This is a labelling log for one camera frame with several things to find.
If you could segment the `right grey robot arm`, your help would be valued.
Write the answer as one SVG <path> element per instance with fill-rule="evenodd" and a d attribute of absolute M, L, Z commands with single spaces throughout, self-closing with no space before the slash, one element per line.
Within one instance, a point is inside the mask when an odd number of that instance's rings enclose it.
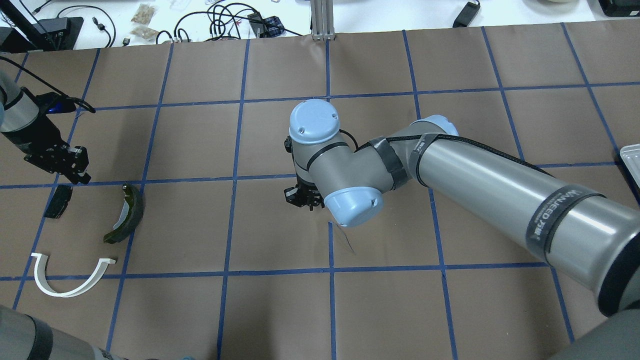
<path fill-rule="evenodd" d="M 285 149 L 297 185 L 286 189 L 286 202 L 326 207 L 336 223 L 356 227 L 379 214 L 383 194 L 416 180 L 594 294 L 606 321 L 555 359 L 639 358 L 637 209 L 461 137 L 439 114 L 355 150 L 340 129 L 338 110 L 327 101 L 294 107 Z"/>

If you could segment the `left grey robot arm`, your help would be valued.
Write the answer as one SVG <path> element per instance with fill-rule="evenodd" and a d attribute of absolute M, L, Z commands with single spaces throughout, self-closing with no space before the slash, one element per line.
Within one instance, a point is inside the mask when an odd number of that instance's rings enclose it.
<path fill-rule="evenodd" d="M 80 100 L 54 91 L 34 95 L 4 71 L 0 88 L 1 134 L 23 152 L 23 159 L 47 173 L 63 175 L 74 185 L 89 184 L 88 150 L 71 146 L 48 117 L 75 112 Z"/>

